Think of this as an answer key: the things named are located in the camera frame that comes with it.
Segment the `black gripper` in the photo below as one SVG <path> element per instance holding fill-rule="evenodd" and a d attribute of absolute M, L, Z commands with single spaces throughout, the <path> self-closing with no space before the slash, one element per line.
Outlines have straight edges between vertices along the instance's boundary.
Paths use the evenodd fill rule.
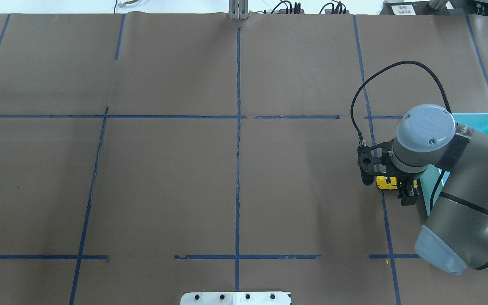
<path fill-rule="evenodd" d="M 391 177 L 398 185 L 398 199 L 401 206 L 414 206 L 420 196 L 417 179 L 421 178 L 428 168 L 418 168 L 418 172 L 405 172 L 399 168 L 391 168 Z"/>

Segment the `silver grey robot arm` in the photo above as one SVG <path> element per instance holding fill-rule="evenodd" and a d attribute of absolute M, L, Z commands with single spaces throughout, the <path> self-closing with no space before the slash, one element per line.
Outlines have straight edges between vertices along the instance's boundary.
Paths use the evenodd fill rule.
<path fill-rule="evenodd" d="M 444 107 L 411 108 L 399 123 L 391 159 L 404 172 L 449 172 L 415 243 L 416 254 L 453 275 L 488 272 L 488 134 L 456 123 Z"/>

